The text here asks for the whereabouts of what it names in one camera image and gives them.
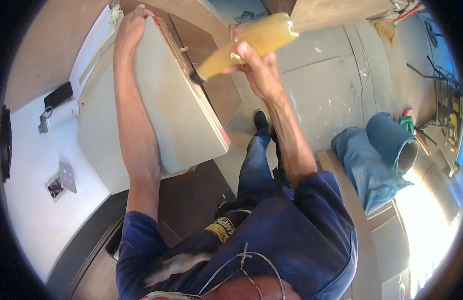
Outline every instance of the brush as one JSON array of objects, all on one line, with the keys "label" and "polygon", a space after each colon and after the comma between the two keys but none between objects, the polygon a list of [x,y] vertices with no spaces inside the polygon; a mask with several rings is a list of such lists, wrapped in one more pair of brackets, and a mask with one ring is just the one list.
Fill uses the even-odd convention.
[{"label": "brush", "polygon": [[370,23],[375,26],[376,31],[378,34],[385,39],[389,39],[392,46],[396,46],[395,36],[396,36],[396,25],[406,17],[411,14],[416,13],[418,10],[423,8],[423,4],[418,5],[414,9],[411,9],[406,14],[398,17],[396,20],[387,20],[387,19],[379,19],[379,20],[372,20]]}]

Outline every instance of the person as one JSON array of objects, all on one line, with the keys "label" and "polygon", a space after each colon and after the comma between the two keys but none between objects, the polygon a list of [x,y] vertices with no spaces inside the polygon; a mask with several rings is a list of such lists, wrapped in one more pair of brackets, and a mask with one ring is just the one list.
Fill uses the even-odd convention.
[{"label": "person", "polygon": [[[152,124],[132,74],[145,18],[139,5],[117,33],[114,83],[123,161],[130,191],[116,265],[120,299],[338,299],[351,283],[357,239],[334,175],[318,171],[280,83],[276,55],[260,58],[246,43],[237,53],[274,124],[255,114],[256,135],[240,172],[236,202],[173,248],[157,230],[159,153]],[[279,158],[273,180],[265,149],[274,138]]]}]

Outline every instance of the white laminated board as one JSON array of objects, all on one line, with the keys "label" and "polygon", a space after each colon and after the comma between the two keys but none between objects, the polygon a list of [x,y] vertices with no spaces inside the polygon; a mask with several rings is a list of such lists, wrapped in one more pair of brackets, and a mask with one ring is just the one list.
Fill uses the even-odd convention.
[{"label": "white laminated board", "polygon": [[[203,94],[193,90],[153,18],[133,58],[137,86],[156,133],[161,175],[167,176],[221,156],[228,138]],[[78,141],[112,194],[129,188],[118,138],[113,68],[87,97]]]}]

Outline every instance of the white wall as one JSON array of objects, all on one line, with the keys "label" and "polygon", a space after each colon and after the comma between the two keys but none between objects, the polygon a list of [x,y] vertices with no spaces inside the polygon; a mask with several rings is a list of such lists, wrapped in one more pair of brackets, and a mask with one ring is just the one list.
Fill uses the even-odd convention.
[{"label": "white wall", "polygon": [[[12,167],[5,183],[13,229],[44,283],[67,243],[109,195],[78,145],[77,120],[38,133],[45,96],[11,115]],[[67,191],[55,203],[45,183],[58,172],[60,160],[72,166],[78,193]]]}]

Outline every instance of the man's right hand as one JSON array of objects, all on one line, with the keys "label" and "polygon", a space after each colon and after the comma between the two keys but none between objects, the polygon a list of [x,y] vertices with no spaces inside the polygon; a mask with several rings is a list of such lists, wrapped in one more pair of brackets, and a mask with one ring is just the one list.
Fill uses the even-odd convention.
[{"label": "man's right hand", "polygon": [[255,95],[265,102],[285,98],[274,52],[259,58],[256,51],[246,42],[239,42],[236,51],[247,64],[232,68],[231,71],[243,71]]}]

